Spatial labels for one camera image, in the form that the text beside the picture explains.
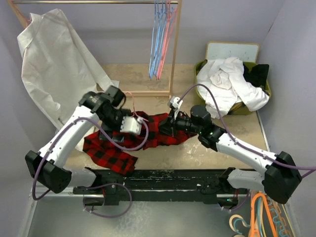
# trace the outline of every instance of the wooden clothes rack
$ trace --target wooden clothes rack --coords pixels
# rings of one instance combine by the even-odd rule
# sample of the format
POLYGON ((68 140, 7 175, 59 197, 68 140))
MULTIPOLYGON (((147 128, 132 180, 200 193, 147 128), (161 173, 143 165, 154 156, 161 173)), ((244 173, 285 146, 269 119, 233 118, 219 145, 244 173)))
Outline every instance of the wooden clothes rack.
MULTIPOLYGON (((31 0, 6 0, 11 7, 12 11, 22 24, 24 28, 27 27, 27 18, 23 15, 17 4, 155 4, 154 1, 31 1, 31 0)), ((174 77, 174 67, 176 63, 176 54, 177 54, 177 45, 178 45, 178 36, 179 36, 179 27, 180 27, 180 16, 181 16, 181 8, 182 8, 182 0, 171 1, 171 4, 177 4, 177 22, 176 22, 176 32, 174 38, 174 47, 173 47, 173 57, 172 57, 172 67, 171 67, 171 76, 169 79, 169 90, 142 90, 142 91, 131 91, 133 96, 135 97, 171 97, 172 95, 172 87, 173 87, 173 77, 174 77)))

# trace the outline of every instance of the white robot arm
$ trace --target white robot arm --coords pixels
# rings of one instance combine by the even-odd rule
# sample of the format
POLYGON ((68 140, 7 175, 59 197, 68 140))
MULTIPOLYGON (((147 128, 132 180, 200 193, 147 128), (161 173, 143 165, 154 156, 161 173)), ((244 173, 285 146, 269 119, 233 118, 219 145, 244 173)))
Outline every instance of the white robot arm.
MULTIPOLYGON (((141 121, 130 117, 130 110, 117 108, 123 99, 126 99, 125 95, 115 87, 110 87, 104 93, 89 92, 84 95, 74 114, 59 133, 39 152, 30 151, 26 155, 26 162, 32 177, 38 179, 55 193, 63 191, 67 186, 93 186, 96 179, 93 170, 87 168, 70 170, 66 169, 64 165, 76 144, 93 126, 91 122, 101 120, 114 131, 140 134, 141 121), (51 144, 54 144, 58 137, 59 140, 51 148, 51 144)), ((198 134, 199 141, 205 147, 233 156, 254 169, 254 171, 245 171, 229 168, 221 177, 222 185, 235 189, 263 191, 279 203, 287 202, 301 182, 301 175, 297 170, 281 167, 264 157, 273 158, 284 164, 295 165, 289 154, 282 152, 277 155, 263 151, 234 136, 231 137, 226 130, 212 123, 205 106, 193 106, 190 117, 183 112, 180 113, 181 103, 178 101, 177 97, 171 98, 168 104, 171 112, 168 118, 159 124, 160 133, 172 136, 181 130, 198 134), (263 154, 263 156, 257 155, 253 151, 263 154)))

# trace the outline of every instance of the white board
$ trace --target white board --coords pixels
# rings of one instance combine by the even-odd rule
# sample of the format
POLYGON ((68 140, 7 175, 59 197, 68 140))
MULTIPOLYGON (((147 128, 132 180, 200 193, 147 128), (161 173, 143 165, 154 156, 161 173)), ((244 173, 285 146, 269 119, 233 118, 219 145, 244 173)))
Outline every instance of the white board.
POLYGON ((257 43, 215 42, 207 44, 206 59, 238 57, 244 62, 256 62, 259 52, 257 43))

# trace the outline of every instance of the wall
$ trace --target wall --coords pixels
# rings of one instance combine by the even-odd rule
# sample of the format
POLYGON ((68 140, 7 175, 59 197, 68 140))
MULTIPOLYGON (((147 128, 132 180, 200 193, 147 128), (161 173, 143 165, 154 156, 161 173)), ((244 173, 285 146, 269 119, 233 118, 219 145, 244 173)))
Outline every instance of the wall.
POLYGON ((0 1, 0 235, 6 237, 17 237, 31 189, 24 156, 43 146, 54 132, 21 80, 16 40, 21 31, 7 3, 0 1))
MULTIPOLYGON (((284 0, 183 0, 177 63, 205 58, 209 41, 261 44, 284 0)), ((101 64, 148 63, 154 23, 153 5, 21 4, 44 14, 62 9, 101 64)), ((167 62, 171 62, 173 41, 167 62)))
MULTIPOLYGON (((259 54, 271 66, 272 97, 260 111, 271 150, 287 151, 304 166, 316 166, 315 41, 316 1, 287 0, 259 54)), ((292 200, 306 237, 315 236, 315 177, 304 179, 292 200)))

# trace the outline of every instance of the green laundry basket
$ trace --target green laundry basket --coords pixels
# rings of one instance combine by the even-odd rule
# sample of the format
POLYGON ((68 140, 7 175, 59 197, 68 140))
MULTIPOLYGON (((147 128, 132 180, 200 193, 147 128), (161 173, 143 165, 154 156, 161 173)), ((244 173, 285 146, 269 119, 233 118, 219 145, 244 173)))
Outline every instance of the green laundry basket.
MULTIPOLYGON (((197 74, 199 73, 199 68, 201 67, 201 65, 204 61, 201 61, 195 65, 195 70, 194 70, 195 83, 197 83, 197 74)), ((243 62, 243 63, 249 69, 249 72, 251 72, 251 69, 257 65, 256 63, 253 63, 253 62, 243 62)), ((268 93, 269 97, 271 97, 271 90, 270 90, 268 80, 266 83, 266 87, 264 88, 264 91, 268 93)), ((205 104, 204 99, 201 97, 201 95, 198 92, 198 87, 196 87, 196 92, 197 92, 197 95, 201 98, 201 103, 205 104)), ((231 110, 228 112, 229 115, 249 115, 251 113, 252 112, 249 111, 249 109, 247 108, 247 106, 245 106, 245 104, 243 102, 238 102, 238 103, 234 104, 233 107, 231 108, 231 110)))

